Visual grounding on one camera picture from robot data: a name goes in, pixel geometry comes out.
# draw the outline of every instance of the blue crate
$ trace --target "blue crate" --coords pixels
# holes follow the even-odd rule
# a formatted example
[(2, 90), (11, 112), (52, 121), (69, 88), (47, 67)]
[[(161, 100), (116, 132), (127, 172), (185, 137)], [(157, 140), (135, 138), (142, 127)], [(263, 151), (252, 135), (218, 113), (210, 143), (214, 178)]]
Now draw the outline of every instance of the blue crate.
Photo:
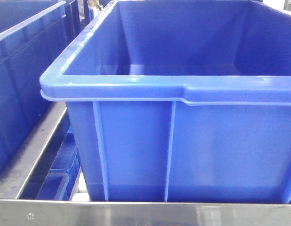
[(66, 173), (48, 173), (39, 193), (37, 200), (67, 201), (67, 185), (69, 177)]
[(289, 203), (290, 40), (253, 0), (110, 2), (40, 79), (91, 199)]
[(66, 0), (65, 14), (68, 42), (71, 42), (81, 32), (78, 0)]
[(39, 77), (66, 47), (63, 18), (64, 2), (0, 0), (0, 173), (50, 103)]
[(69, 177), (67, 195), (70, 197), (76, 177), (79, 173), (79, 154), (71, 129), (66, 135), (55, 160), (49, 170), (51, 173), (66, 173)]

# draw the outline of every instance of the metal bar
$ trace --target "metal bar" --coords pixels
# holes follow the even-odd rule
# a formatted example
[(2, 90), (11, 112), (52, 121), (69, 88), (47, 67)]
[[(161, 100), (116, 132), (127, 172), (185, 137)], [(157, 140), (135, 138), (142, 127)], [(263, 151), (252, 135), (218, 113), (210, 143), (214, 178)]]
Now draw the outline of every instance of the metal bar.
[(0, 198), (18, 199), (66, 113), (63, 102), (53, 103), (30, 132), (0, 175)]
[(291, 226), (291, 205), (0, 200), (6, 225)]

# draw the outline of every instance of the crate lip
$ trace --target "crate lip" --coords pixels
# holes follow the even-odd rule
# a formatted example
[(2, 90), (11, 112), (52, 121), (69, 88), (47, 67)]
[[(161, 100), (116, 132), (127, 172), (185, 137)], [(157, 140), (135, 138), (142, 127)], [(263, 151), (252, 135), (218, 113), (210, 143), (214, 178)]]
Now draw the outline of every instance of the crate lip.
[(24, 27), (26, 27), (28, 24), (31, 24), (33, 22), (35, 22), (36, 20), (42, 18), (43, 16), (45, 16), (46, 14), (54, 11), (55, 9), (59, 8), (60, 6), (64, 5), (66, 2), (63, 0), (55, 0), (55, 4), (46, 8), (45, 10), (27, 18), (26, 20), (23, 20), (22, 22), (16, 24), (15, 26), (12, 26), (10, 28), (8, 28), (7, 30), (3, 31), (0, 33), (0, 41), (2, 41), (3, 39), (5, 39), (7, 36), (12, 35), (13, 33), (23, 29)]
[[(119, 1), (130, 0), (112, 0), (43, 73), (40, 83), (41, 94), (45, 99), (51, 101), (183, 101), (188, 105), (291, 105), (291, 76), (66, 75), (65, 71), (69, 65)], [(256, 0), (243, 1), (267, 7)], [(251, 91), (262, 93), (264, 96), (253, 99), (253, 96), (247, 95), (247, 92)], [(227, 97), (236, 95), (238, 92), (244, 95), (245, 99), (216, 100), (216, 95), (214, 95), (214, 97), (197, 100), (196, 95), (207, 96), (209, 92), (222, 93)], [(282, 93), (285, 94), (284, 97), (278, 99)]]
[[(62, 178), (61, 183), (59, 184), (59, 187), (58, 187), (58, 189), (57, 189), (57, 191), (55, 193), (55, 198), (54, 198), (54, 200), (59, 200), (60, 197), (66, 191), (67, 185), (69, 183), (69, 176), (68, 176), (67, 173), (49, 172), (47, 174), (47, 176), (46, 176), (46, 179), (47, 179), (47, 177), (51, 177), (51, 176), (53, 176), (53, 177), (61, 177)], [(39, 193), (37, 195), (37, 198), (38, 198), (39, 194), (41, 194), (41, 192), (42, 192), (43, 185), (42, 185), (42, 187), (41, 187), (41, 189), (40, 189), (40, 191), (39, 191)]]

